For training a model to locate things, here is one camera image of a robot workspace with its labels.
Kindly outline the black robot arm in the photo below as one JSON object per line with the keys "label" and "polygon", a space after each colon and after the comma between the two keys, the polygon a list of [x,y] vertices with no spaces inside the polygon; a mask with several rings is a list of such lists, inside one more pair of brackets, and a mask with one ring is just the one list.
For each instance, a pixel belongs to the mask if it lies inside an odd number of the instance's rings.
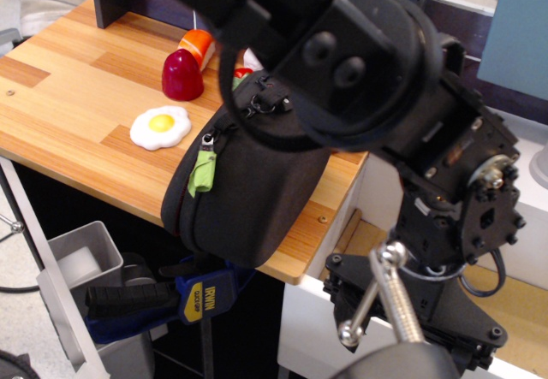
{"label": "black robot arm", "polygon": [[461,45],[441,37],[407,0],[179,0],[222,45],[219,90],[235,112],[232,72],[250,49],[296,97],[302,135],[277,137],[236,121],[271,148],[370,151],[402,179],[389,238],[364,264],[371,286],[342,324],[357,345],[370,317],[386,317],[397,344],[344,374],[442,376],[488,365],[507,335],[472,301],[462,271],[513,244],[524,218],[516,138],[462,85]]}

